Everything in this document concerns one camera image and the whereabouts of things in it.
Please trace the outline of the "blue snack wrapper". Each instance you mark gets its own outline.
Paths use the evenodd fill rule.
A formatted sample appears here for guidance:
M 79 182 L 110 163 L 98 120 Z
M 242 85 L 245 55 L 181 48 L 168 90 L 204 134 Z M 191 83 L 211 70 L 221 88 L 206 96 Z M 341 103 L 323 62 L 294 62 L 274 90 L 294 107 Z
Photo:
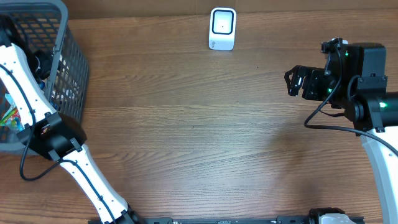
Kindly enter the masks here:
M 39 88 L 40 88 L 40 90 L 41 90 L 42 92 L 45 91 L 45 88 L 46 88 L 46 81 L 45 81 L 45 80 L 41 80 L 41 81 L 40 81 L 40 83 L 39 83 Z

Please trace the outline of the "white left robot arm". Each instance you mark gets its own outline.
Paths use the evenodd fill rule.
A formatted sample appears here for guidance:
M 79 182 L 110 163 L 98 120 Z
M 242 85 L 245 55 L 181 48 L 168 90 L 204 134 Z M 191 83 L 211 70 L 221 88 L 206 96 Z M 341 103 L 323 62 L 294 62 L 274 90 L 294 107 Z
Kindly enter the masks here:
M 39 85 L 50 75 L 53 59 L 31 51 L 21 39 L 12 19 L 1 16 L 1 81 L 11 95 L 22 131 L 17 137 L 25 146 L 20 161 L 22 179 L 28 150 L 63 167 L 90 199 L 101 223 L 141 223 L 141 218 L 106 180 L 86 145 L 79 122 L 57 111 Z

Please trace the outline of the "green gummy candy bag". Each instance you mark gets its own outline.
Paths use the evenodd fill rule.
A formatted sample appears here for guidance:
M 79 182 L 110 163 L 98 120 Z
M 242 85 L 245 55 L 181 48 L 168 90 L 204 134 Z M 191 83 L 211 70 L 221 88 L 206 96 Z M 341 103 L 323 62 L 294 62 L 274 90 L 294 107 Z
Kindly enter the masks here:
M 12 99 L 12 96 L 8 93 L 5 94 L 7 102 L 10 104 L 9 109 L 6 111 L 5 115 L 1 119 L 1 126 L 7 126 L 10 130 L 15 132 L 20 132 L 24 130 L 21 123 L 21 117 L 17 106 Z

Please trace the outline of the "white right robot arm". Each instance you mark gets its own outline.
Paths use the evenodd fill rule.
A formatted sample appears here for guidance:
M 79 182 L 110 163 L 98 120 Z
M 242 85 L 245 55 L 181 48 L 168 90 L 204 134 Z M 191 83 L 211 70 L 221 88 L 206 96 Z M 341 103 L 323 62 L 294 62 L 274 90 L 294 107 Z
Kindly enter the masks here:
M 386 48 L 378 43 L 323 42 L 324 68 L 296 65 L 284 75 L 287 92 L 320 101 L 304 125 L 355 133 L 368 155 L 376 181 L 384 223 L 397 223 L 397 93 L 387 92 Z M 310 124 L 329 104 L 341 109 L 352 128 Z

